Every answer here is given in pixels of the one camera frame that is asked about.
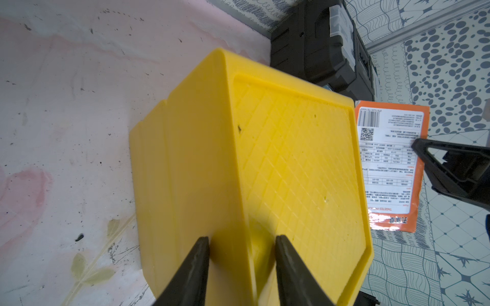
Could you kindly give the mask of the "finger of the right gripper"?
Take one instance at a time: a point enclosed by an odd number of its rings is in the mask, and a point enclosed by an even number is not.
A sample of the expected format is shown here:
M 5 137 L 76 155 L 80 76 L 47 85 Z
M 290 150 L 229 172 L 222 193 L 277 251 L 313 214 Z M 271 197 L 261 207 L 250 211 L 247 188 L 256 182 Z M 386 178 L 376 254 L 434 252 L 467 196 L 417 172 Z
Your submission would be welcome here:
M 412 149 L 432 189 L 489 210 L 489 148 L 418 138 Z

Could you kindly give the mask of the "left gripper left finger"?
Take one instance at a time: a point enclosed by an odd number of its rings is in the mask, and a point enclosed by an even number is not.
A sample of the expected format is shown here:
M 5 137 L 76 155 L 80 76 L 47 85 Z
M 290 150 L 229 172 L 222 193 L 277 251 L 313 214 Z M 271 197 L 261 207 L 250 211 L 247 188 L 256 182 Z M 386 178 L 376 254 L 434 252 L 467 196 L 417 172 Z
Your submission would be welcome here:
M 209 238 L 200 237 L 153 305 L 205 305 L 209 259 Z

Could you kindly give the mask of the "orange seed bag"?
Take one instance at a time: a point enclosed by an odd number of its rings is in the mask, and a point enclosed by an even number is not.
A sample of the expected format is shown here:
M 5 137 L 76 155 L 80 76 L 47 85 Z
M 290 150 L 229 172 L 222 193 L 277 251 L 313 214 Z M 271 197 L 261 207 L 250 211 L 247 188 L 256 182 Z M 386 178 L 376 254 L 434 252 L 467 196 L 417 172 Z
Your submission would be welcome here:
M 424 163 L 412 144 L 427 137 L 429 107 L 359 101 L 356 119 L 371 228 L 415 232 Z

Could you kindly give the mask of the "yellow drawer cabinet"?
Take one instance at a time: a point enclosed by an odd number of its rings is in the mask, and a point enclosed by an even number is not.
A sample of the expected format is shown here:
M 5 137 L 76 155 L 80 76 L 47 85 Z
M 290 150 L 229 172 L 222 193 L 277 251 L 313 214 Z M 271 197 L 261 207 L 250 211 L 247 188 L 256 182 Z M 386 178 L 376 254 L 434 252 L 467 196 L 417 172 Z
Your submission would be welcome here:
M 352 99 L 218 48 L 129 141 L 155 296 L 207 237 L 207 305 L 278 305 L 285 235 L 330 300 L 353 305 L 374 251 Z

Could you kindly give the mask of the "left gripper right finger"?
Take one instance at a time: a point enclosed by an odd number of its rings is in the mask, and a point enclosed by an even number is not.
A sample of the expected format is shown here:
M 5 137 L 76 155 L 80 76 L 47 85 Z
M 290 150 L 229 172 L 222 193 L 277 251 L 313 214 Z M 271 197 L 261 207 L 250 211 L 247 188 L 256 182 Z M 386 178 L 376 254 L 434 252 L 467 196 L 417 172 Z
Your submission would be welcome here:
M 285 235 L 275 241 L 279 303 L 285 305 L 329 305 L 333 302 L 317 283 Z

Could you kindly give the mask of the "floral table mat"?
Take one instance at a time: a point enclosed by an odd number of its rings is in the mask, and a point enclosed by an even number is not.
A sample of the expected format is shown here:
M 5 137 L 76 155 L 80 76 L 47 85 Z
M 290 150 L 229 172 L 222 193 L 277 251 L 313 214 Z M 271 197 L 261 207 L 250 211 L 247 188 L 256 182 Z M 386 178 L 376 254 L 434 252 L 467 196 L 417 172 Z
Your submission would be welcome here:
M 151 305 L 129 133 L 221 47 L 269 40 L 207 1 L 1 2 L 1 304 Z

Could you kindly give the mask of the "black toolbox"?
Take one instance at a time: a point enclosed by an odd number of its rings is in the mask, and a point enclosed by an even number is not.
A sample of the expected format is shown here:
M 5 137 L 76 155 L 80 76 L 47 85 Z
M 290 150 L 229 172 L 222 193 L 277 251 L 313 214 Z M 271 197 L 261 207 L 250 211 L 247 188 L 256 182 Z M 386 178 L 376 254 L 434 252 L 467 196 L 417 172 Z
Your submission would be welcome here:
M 271 67 L 353 100 L 376 100 L 377 71 L 344 1 L 302 1 L 271 35 Z

